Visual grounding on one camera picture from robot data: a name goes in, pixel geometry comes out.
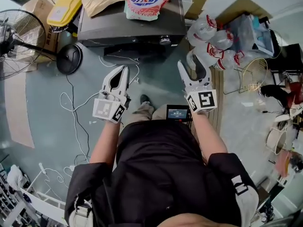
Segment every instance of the black shirt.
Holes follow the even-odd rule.
[[[231,179],[240,175],[245,185],[255,188],[235,154],[212,154],[206,166],[190,129],[179,122],[126,126],[119,137],[116,162],[113,172],[105,163],[75,168],[66,201],[67,222],[78,195],[91,199],[96,226],[157,226],[181,213],[241,226]]]

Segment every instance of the detergent bag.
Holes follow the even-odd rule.
[[[168,0],[125,0],[124,12],[128,19],[152,21]]]

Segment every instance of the fan grille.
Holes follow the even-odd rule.
[[[45,41],[45,29],[35,15],[17,9],[0,12],[0,80],[32,64],[41,54]],[[40,49],[28,49],[26,45]]]

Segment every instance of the black fan pole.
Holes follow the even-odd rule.
[[[27,44],[27,43],[24,43],[24,42],[19,41],[19,40],[15,40],[15,41],[14,41],[14,45],[23,46],[23,47],[26,47],[26,48],[28,48],[28,49],[30,49],[30,50],[41,51],[41,52],[44,52],[44,53],[47,53],[47,54],[50,54],[50,55],[57,56],[57,53],[56,53],[56,52],[52,52],[52,51],[49,51],[49,50],[47,50],[47,49],[40,48],[40,47],[35,46],[35,45],[32,45],[32,44]]]

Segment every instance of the small screen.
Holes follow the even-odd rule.
[[[187,109],[169,109],[168,118],[169,119],[186,119]]]

